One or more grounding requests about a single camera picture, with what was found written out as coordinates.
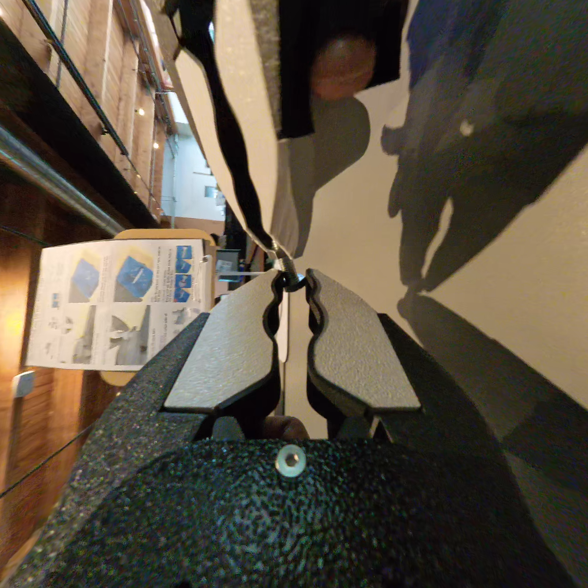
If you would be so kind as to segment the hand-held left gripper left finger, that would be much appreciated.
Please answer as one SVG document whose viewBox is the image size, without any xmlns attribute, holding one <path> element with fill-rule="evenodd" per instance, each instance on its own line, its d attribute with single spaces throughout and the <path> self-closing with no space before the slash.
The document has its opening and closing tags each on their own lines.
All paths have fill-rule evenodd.
<svg viewBox="0 0 588 588">
<path fill-rule="evenodd" d="M 209 313 L 165 402 L 169 412 L 220 412 L 259 389 L 277 369 L 269 316 L 279 305 L 271 269 L 229 293 Z"/>
</svg>

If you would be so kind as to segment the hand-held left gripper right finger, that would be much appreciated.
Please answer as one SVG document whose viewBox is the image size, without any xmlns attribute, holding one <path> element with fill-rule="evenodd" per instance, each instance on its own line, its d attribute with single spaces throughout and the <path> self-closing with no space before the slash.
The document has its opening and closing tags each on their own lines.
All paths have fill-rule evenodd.
<svg viewBox="0 0 588 588">
<path fill-rule="evenodd" d="M 306 271 L 311 389 L 338 412 L 415 412 L 421 403 L 378 313 L 317 269 Z"/>
</svg>

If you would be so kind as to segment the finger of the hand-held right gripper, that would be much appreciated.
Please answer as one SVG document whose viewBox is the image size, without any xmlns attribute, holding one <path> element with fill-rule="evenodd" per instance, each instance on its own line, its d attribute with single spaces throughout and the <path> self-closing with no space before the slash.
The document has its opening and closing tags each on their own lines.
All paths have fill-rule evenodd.
<svg viewBox="0 0 588 588">
<path fill-rule="evenodd" d="M 232 113 L 215 60 L 214 17 L 173 17 L 174 83 L 180 102 L 229 206 L 246 232 L 270 254 L 268 237 L 252 230 L 259 219 L 247 171 L 243 136 Z"/>
<path fill-rule="evenodd" d="M 315 139 L 279 138 L 281 81 L 276 1 L 216 1 L 215 60 L 241 131 L 259 219 L 252 228 L 292 260 L 309 236 L 315 184 Z"/>
</svg>

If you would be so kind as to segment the silver metal bolt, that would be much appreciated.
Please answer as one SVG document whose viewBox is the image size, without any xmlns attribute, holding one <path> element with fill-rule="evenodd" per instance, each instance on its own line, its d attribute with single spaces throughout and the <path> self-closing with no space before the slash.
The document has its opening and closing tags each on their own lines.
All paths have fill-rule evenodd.
<svg viewBox="0 0 588 588">
<path fill-rule="evenodd" d="M 288 256 L 282 246 L 275 240 L 272 241 L 270 255 L 273 259 L 273 267 L 283 273 L 296 274 L 292 258 Z"/>
</svg>

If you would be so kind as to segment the person's right hand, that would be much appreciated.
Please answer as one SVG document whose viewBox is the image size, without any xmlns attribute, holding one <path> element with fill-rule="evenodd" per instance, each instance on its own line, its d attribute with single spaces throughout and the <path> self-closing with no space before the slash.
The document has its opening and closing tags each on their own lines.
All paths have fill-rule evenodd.
<svg viewBox="0 0 588 588">
<path fill-rule="evenodd" d="M 353 97 L 367 88 L 376 68 L 376 44 L 360 35 L 329 40 L 311 68 L 311 92 L 322 100 Z"/>
</svg>

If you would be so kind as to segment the printed poster sheet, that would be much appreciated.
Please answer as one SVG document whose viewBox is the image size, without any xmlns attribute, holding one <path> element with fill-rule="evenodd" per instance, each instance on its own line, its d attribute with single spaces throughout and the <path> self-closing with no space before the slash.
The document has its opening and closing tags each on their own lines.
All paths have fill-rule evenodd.
<svg viewBox="0 0 588 588">
<path fill-rule="evenodd" d="M 27 366 L 138 371 L 212 307 L 207 239 L 100 240 L 40 255 Z"/>
</svg>

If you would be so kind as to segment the metal railing pole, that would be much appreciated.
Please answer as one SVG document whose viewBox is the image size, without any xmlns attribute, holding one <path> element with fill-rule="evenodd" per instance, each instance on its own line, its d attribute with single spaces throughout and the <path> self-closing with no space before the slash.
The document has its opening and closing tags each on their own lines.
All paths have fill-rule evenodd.
<svg viewBox="0 0 588 588">
<path fill-rule="evenodd" d="M 123 226 L 1 126 L 1 163 L 87 221 L 116 236 Z"/>
</svg>

